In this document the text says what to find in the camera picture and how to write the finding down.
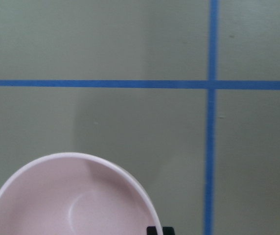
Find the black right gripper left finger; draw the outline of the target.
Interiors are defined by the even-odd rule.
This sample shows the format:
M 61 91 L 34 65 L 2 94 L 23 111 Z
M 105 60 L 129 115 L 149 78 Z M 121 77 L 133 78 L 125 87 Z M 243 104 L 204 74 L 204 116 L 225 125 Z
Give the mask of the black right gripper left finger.
M 157 229 L 155 226 L 149 226 L 146 228 L 147 235 L 157 235 Z

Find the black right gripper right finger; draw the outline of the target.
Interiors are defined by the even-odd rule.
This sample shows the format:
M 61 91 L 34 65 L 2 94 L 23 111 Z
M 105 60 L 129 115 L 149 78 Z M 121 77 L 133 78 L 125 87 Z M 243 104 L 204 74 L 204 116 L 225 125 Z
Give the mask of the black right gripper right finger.
M 163 235 L 174 235 L 173 227 L 163 227 Z

